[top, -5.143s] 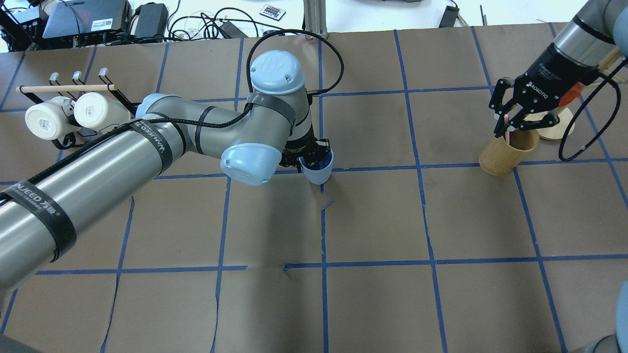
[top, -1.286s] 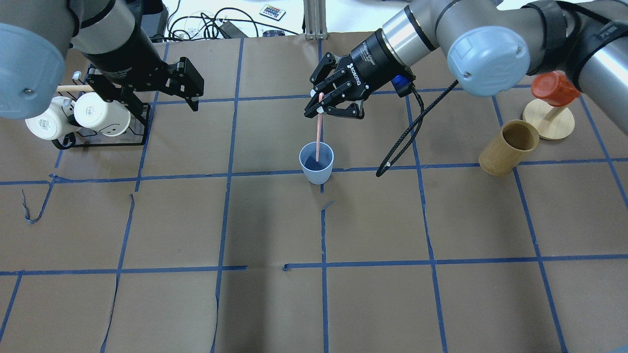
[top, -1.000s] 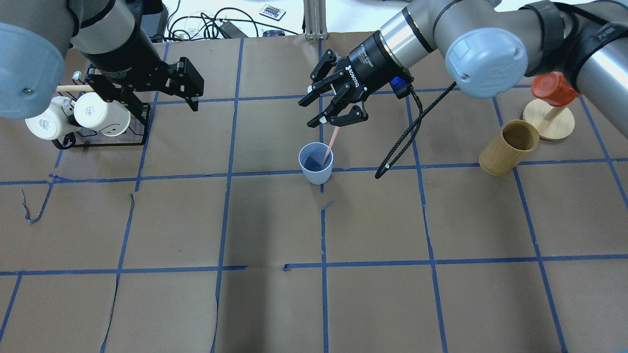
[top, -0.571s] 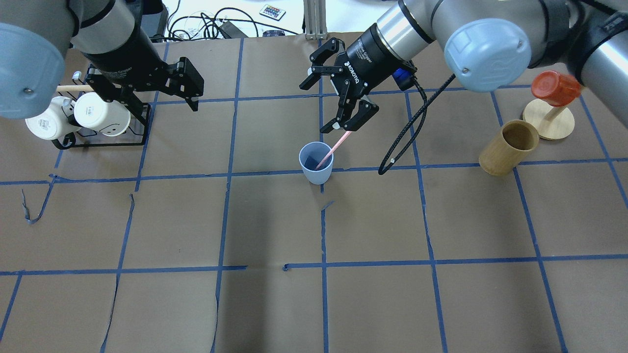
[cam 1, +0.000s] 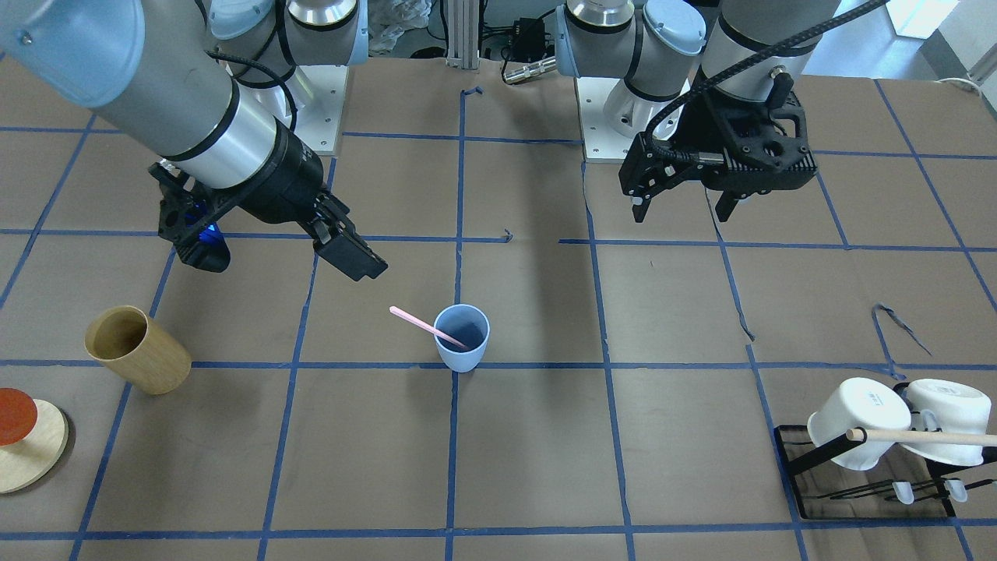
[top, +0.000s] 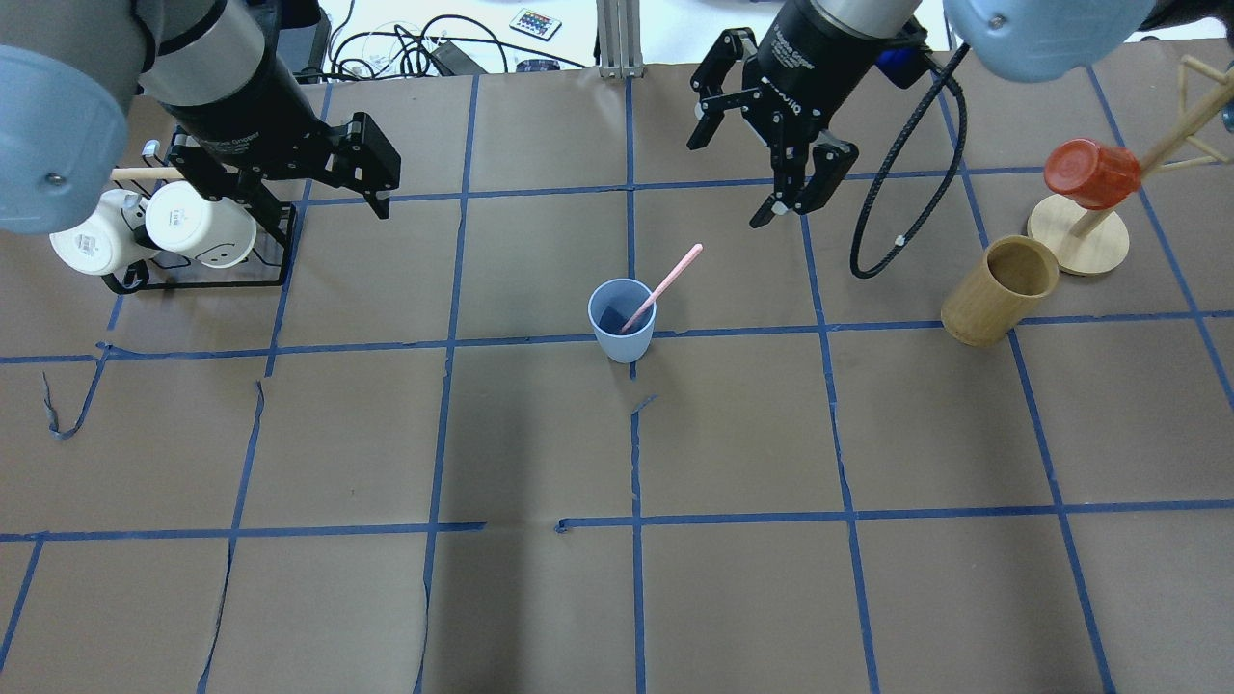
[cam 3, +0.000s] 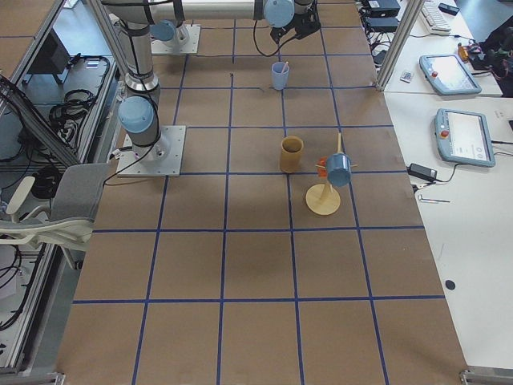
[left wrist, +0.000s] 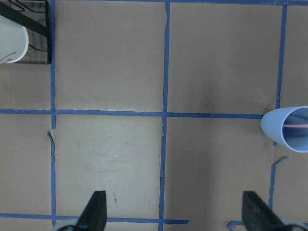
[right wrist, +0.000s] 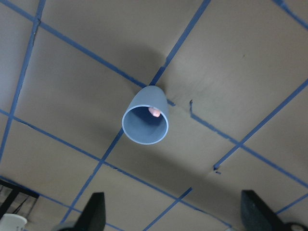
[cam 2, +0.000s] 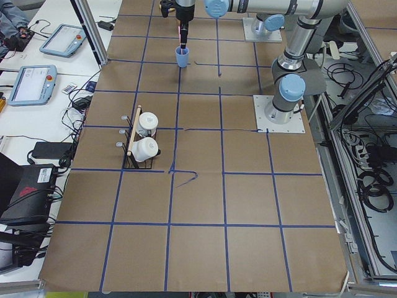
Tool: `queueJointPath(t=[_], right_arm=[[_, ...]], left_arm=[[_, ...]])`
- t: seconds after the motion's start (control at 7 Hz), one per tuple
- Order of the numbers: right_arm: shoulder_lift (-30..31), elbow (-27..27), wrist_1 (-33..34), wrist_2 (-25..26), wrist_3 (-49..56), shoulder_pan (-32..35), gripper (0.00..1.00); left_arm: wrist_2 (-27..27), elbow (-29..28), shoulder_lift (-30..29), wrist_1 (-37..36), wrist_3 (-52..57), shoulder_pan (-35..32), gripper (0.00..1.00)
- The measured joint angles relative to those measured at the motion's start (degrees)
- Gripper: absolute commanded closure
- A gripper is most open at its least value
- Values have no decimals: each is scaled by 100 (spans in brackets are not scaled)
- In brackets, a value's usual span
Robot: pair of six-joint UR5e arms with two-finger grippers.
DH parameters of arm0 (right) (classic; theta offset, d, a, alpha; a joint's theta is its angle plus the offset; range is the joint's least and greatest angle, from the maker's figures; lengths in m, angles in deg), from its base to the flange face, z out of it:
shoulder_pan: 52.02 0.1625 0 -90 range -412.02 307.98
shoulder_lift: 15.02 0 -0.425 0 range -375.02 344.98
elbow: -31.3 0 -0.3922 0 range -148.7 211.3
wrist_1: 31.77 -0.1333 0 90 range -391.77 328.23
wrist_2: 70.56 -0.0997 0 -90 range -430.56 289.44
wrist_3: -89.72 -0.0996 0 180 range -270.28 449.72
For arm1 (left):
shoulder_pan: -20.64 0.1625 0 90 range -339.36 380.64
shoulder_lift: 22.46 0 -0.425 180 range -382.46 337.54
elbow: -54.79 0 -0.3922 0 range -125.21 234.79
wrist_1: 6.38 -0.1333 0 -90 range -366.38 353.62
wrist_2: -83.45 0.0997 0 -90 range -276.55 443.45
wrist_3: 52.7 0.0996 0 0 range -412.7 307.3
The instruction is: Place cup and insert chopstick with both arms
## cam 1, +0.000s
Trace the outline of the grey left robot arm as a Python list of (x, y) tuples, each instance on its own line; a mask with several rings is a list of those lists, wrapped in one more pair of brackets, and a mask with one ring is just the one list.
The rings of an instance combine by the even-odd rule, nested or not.
[(555, 10), (562, 75), (615, 79), (603, 115), (630, 145), (621, 192), (643, 221), (681, 182), (719, 192), (719, 221), (749, 196), (818, 173), (794, 82), (837, 1), (720, 1), (713, 23), (691, 1), (565, 1)]

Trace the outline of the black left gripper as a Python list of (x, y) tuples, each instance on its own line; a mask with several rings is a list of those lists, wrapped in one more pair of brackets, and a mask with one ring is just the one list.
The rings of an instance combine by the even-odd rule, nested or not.
[(637, 224), (653, 196), (684, 181), (720, 192), (713, 213), (726, 223), (741, 199), (800, 189), (816, 173), (804, 107), (794, 92), (778, 108), (707, 92), (684, 106), (669, 139), (638, 132), (618, 178)]

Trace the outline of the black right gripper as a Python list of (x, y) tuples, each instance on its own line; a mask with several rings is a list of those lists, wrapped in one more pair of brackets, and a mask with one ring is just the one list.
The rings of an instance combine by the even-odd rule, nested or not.
[(353, 281), (377, 278), (388, 263), (350, 230), (349, 207), (325, 185), (318, 156), (285, 125), (277, 126), (262, 168), (240, 185), (238, 207), (267, 224), (298, 224), (315, 252)]

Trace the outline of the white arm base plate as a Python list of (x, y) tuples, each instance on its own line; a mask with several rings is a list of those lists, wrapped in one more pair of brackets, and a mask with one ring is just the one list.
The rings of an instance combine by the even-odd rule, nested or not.
[(335, 157), (350, 68), (298, 66), (286, 82), (297, 108), (295, 134), (320, 156)]
[(668, 104), (636, 96), (623, 78), (580, 77), (574, 82), (584, 160), (591, 164), (622, 163), (634, 135)]

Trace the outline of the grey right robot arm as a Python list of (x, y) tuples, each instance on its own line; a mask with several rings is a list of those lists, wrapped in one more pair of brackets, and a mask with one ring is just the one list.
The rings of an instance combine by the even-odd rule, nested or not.
[(231, 259), (217, 222), (235, 207), (299, 224), (353, 280), (387, 269), (297, 134), (313, 103), (299, 69), (363, 63), (368, 45), (364, 1), (2, 3), (8, 56), (160, 157), (159, 235), (214, 273)]

